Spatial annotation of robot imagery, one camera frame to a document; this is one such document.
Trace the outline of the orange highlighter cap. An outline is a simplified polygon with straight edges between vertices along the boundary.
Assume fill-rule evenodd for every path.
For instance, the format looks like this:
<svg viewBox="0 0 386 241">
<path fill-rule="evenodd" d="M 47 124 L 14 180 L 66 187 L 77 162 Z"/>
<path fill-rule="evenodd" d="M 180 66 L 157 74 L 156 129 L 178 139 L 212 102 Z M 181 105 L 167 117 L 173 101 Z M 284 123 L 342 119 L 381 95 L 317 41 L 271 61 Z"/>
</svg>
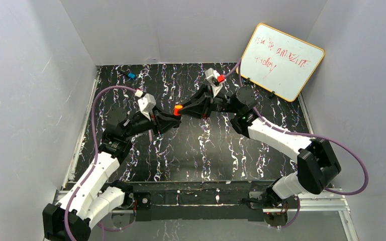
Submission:
<svg viewBox="0 0 386 241">
<path fill-rule="evenodd" d="M 180 116 L 180 115 L 181 115 L 180 111 L 181 111 L 182 109 L 183 109 L 183 106 L 180 105 L 180 104 L 177 104 L 177 105 L 174 107 L 174 112 L 173 112 L 173 114 L 174 114 L 175 116 Z"/>
</svg>

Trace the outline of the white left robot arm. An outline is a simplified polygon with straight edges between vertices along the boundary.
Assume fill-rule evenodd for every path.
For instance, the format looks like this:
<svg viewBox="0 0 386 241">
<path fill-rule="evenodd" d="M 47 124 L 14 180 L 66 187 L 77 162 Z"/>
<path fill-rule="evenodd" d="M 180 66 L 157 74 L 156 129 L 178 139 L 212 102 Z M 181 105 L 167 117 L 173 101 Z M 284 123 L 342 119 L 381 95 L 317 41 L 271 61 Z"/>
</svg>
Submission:
<svg viewBox="0 0 386 241">
<path fill-rule="evenodd" d="M 57 204 L 47 204 L 42 212 L 44 236 L 48 240 L 88 240 L 93 227 L 111 210 L 121 206 L 132 189 L 113 184 L 99 194 L 104 183 L 119 168 L 132 148 L 133 136 L 152 131 L 163 134 L 179 127 L 181 115 L 154 107 L 126 115 L 122 109 L 110 111 L 98 154 L 72 189 Z"/>
</svg>

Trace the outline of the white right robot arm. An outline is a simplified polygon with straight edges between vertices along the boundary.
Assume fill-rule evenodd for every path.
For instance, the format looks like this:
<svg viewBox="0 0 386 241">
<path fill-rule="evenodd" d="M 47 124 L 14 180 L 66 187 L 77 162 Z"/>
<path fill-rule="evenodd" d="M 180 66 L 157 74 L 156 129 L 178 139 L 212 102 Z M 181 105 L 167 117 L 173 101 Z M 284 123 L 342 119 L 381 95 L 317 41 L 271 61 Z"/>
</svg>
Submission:
<svg viewBox="0 0 386 241">
<path fill-rule="evenodd" d="M 233 113 L 230 123 L 236 133 L 265 143 L 295 161 L 297 171 L 276 179 L 262 194 L 260 203 L 278 206 L 294 195 L 320 194 L 341 172 L 329 141 L 291 135 L 289 130 L 262 120 L 254 111 L 256 105 L 254 91 L 249 86 L 227 96 L 214 94 L 213 88 L 204 84 L 189 101 L 176 105 L 174 114 L 206 119 L 213 111 Z"/>
</svg>

